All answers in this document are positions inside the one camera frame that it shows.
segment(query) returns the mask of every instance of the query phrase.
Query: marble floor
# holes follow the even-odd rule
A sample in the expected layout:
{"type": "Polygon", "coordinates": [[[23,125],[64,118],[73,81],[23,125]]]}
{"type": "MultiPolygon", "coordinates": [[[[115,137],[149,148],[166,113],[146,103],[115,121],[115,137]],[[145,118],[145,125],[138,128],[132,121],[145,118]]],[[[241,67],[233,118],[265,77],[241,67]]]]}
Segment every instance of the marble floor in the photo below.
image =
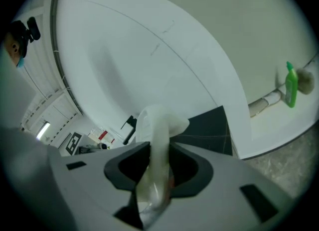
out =
{"type": "Polygon", "coordinates": [[[319,163],[319,123],[289,144],[245,160],[296,198],[307,189],[319,163]]]}

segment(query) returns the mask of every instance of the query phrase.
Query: blue mask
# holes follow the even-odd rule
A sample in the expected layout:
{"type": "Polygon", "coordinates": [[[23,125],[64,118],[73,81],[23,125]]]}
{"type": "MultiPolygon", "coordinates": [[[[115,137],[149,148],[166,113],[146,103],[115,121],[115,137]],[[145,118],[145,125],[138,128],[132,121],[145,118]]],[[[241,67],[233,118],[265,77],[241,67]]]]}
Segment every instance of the blue mask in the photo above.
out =
{"type": "Polygon", "coordinates": [[[23,57],[20,57],[20,60],[19,60],[19,62],[18,62],[18,64],[16,65],[18,68],[21,68],[21,67],[23,67],[23,65],[24,65],[24,58],[23,57]]]}

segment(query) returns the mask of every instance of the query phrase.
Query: ceiling light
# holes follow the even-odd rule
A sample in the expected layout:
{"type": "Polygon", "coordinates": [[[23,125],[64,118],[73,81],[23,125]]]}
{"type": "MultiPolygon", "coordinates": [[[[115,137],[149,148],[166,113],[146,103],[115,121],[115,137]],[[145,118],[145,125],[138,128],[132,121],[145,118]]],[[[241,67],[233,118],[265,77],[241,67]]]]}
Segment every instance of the ceiling light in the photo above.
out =
{"type": "Polygon", "coordinates": [[[48,127],[50,126],[51,124],[49,122],[46,122],[43,127],[40,129],[39,133],[37,134],[36,138],[37,139],[41,139],[41,137],[43,136],[44,132],[48,129],[48,127]]]}

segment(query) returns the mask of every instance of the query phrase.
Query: green cap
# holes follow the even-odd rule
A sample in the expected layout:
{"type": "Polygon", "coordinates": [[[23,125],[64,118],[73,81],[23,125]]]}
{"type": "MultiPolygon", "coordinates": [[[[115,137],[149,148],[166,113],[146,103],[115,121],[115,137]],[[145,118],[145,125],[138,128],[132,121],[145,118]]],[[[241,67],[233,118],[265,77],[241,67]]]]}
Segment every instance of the green cap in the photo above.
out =
{"type": "Polygon", "coordinates": [[[289,62],[287,61],[287,68],[288,68],[288,70],[290,71],[290,70],[292,70],[294,67],[293,67],[293,65],[292,65],[291,63],[289,63],[289,62]]]}

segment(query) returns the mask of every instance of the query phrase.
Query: white curved panel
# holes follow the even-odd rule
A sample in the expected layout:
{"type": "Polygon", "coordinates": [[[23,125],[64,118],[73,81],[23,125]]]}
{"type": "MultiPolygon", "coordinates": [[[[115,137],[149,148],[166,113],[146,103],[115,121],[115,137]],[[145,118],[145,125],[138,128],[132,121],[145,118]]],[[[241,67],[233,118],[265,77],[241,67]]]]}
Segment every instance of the white curved panel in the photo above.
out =
{"type": "Polygon", "coordinates": [[[244,91],[227,55],[167,0],[59,0],[63,70],[87,115],[120,127],[149,104],[192,117],[223,105],[237,149],[251,141],[244,91]]]}

